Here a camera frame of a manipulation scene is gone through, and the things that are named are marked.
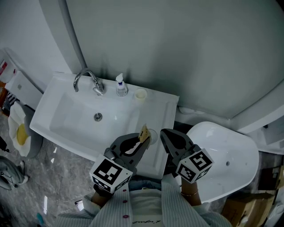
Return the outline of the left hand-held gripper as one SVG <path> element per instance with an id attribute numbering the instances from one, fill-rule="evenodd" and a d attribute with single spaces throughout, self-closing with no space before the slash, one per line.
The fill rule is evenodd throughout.
<path id="1" fill-rule="evenodd" d="M 94 184 L 114 193 L 130 181 L 149 147 L 149 142 L 140 143 L 138 136 L 139 133 L 120 136 L 103 155 L 99 155 L 89 172 Z"/>

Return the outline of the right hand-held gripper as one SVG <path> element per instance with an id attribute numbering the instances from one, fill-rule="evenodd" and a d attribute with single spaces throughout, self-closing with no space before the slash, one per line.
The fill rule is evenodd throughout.
<path id="1" fill-rule="evenodd" d="M 191 139 L 184 133 L 174 129 L 160 131 L 160 139 L 165 151 L 173 158 L 176 153 L 183 153 L 193 145 Z M 205 148 L 190 156 L 180 159 L 175 173 L 192 184 L 205 176 L 213 165 L 213 160 Z"/>

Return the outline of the clear glass cup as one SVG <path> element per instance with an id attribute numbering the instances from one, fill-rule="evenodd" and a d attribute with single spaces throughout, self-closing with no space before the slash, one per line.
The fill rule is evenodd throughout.
<path id="1" fill-rule="evenodd" d="M 153 145 L 157 142 L 158 140 L 158 134 L 156 133 L 155 130 L 153 129 L 148 129 L 148 132 L 150 134 L 150 145 Z"/>

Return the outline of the person's left forearm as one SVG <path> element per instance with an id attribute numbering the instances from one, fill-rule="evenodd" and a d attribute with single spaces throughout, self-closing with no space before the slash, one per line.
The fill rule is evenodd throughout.
<path id="1" fill-rule="evenodd" d="M 100 207 L 103 207 L 109 199 L 110 197 L 100 196 L 97 192 L 95 192 L 91 198 L 91 202 L 95 203 Z"/>

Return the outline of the person's right forearm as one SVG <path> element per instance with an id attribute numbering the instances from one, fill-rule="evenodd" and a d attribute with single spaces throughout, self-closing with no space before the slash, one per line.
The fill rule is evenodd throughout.
<path id="1" fill-rule="evenodd" d="M 201 205 L 201 199 L 198 192 L 197 183 L 189 183 L 185 179 L 181 179 L 181 194 L 191 206 Z"/>

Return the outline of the small white dish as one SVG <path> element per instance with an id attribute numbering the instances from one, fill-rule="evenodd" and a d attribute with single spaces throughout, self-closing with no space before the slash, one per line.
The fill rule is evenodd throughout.
<path id="1" fill-rule="evenodd" d="M 135 100 L 143 103 L 147 98 L 147 91 L 143 88 L 139 88 L 134 93 Z"/>

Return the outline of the person's jeans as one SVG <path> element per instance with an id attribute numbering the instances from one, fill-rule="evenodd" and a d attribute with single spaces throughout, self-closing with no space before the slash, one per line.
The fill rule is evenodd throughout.
<path id="1" fill-rule="evenodd" d="M 131 178 L 128 183 L 128 187 L 129 191 L 142 190 L 143 188 L 157 189 L 159 191 L 162 190 L 161 180 L 138 175 L 135 175 Z"/>

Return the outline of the black wristband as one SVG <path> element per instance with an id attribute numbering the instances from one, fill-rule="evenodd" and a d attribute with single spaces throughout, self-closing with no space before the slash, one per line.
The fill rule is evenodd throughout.
<path id="1" fill-rule="evenodd" d="M 107 190 L 98 186 L 97 184 L 94 184 L 93 188 L 101 197 L 112 197 L 114 195 L 113 193 L 108 192 Z"/>

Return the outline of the white bathtub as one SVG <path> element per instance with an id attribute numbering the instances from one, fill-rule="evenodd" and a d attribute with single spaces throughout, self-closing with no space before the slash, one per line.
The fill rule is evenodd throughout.
<path id="1" fill-rule="evenodd" d="M 209 172 L 197 181 L 202 203 L 228 196 L 252 182 L 259 151 L 251 138 L 209 121 L 196 124 L 187 135 L 214 161 Z"/>

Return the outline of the white ceramic sink basin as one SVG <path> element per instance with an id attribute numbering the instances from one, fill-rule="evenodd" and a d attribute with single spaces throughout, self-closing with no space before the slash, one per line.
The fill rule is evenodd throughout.
<path id="1" fill-rule="evenodd" d="M 106 92 L 98 96 L 91 77 L 79 79 L 75 92 L 73 74 L 54 74 L 30 123 L 32 130 L 81 157 L 95 161 L 119 136 L 138 133 L 144 124 L 159 133 L 173 128 L 179 97 L 147 90 L 143 103 L 135 100 L 137 86 L 127 85 L 119 97 L 116 82 L 103 79 Z M 103 118 L 96 122 L 94 115 Z"/>

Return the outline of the person's striped shirt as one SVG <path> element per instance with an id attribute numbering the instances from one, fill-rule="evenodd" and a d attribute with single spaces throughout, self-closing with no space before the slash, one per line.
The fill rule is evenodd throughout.
<path id="1" fill-rule="evenodd" d="M 129 191 L 126 183 L 103 207 L 91 202 L 92 194 L 86 195 L 84 209 L 58 215 L 54 227 L 232 227 L 224 216 L 202 204 L 191 206 L 171 174 L 161 184 L 161 191 Z"/>

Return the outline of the clear soap pump bottle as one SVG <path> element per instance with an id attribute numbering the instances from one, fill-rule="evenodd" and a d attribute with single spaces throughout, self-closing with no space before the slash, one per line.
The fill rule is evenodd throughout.
<path id="1" fill-rule="evenodd" d="M 128 88 L 123 81 L 123 73 L 116 77 L 116 93 L 119 97 L 125 97 L 128 93 Z"/>

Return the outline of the chrome faucet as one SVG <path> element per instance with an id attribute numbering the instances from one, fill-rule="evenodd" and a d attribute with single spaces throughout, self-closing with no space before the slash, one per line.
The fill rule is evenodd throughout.
<path id="1" fill-rule="evenodd" d="M 82 69 L 75 77 L 74 82 L 73 82 L 73 87 L 75 92 L 79 91 L 79 87 L 78 87 L 78 83 L 79 83 L 79 79 L 81 78 L 81 76 L 85 75 L 85 74 L 89 74 L 90 77 L 93 80 L 94 83 L 94 88 L 93 91 L 98 95 L 98 96 L 103 96 L 105 94 L 105 89 L 104 89 L 104 85 L 103 83 L 100 81 L 99 78 L 97 78 L 95 76 L 95 74 L 88 68 L 84 68 Z"/>

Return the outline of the small cardboard box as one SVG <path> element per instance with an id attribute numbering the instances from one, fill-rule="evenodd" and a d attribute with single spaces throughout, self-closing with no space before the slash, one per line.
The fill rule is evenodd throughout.
<path id="1" fill-rule="evenodd" d="M 284 187 L 284 165 L 262 169 L 258 190 L 274 191 L 282 187 Z"/>

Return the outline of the fried egg cushion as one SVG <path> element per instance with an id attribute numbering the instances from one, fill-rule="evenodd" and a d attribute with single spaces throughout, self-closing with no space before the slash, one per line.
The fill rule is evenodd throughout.
<path id="1" fill-rule="evenodd" d="M 27 115 L 18 101 L 14 102 L 10 108 L 8 126 L 14 148 L 22 157 L 27 157 L 31 147 L 31 136 L 27 129 Z"/>

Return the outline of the white water dispenser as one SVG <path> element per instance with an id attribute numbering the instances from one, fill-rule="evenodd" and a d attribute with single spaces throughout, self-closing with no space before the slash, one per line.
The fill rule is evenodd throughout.
<path id="1" fill-rule="evenodd" d="M 19 99 L 24 105 L 36 110 L 42 93 L 24 76 L 21 71 L 17 71 L 12 79 L 5 85 L 10 93 Z"/>

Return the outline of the striped cloth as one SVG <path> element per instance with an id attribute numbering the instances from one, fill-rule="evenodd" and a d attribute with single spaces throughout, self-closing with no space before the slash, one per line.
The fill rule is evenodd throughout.
<path id="1" fill-rule="evenodd" d="M 7 94 L 6 98 L 5 98 L 3 107 L 5 109 L 10 109 L 15 101 L 17 101 L 17 98 L 12 93 L 8 92 L 8 94 Z"/>

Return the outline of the grey vertical pipe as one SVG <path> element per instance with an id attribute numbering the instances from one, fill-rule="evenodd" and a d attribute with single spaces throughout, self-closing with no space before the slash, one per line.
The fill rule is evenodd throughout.
<path id="1" fill-rule="evenodd" d="M 72 47 L 74 49 L 74 52 L 76 54 L 76 57 L 78 59 L 78 61 L 80 62 L 81 68 L 86 68 L 86 62 L 84 59 L 84 56 L 82 54 L 75 30 L 74 30 L 74 26 L 71 20 L 71 16 L 69 13 L 69 9 L 68 9 L 68 5 L 67 5 L 67 1 L 66 0 L 58 0 L 59 3 L 59 7 L 61 10 L 61 14 L 63 16 L 63 20 L 64 20 L 64 24 L 70 39 L 70 42 L 72 44 Z"/>

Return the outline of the water bottle with red label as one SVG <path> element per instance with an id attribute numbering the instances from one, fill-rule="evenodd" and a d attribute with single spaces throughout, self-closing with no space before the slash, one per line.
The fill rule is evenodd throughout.
<path id="1" fill-rule="evenodd" d="M 0 49 L 0 81 L 8 83 L 16 73 L 16 66 L 8 54 Z"/>

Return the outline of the orange frame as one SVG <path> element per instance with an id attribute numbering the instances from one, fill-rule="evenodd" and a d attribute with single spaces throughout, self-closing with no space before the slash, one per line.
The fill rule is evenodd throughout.
<path id="1" fill-rule="evenodd" d="M 4 103 L 6 96 L 7 96 L 7 93 L 8 93 L 7 90 L 5 89 L 5 85 L 6 85 L 5 83 L 0 81 L 0 110 L 3 106 L 3 103 Z"/>

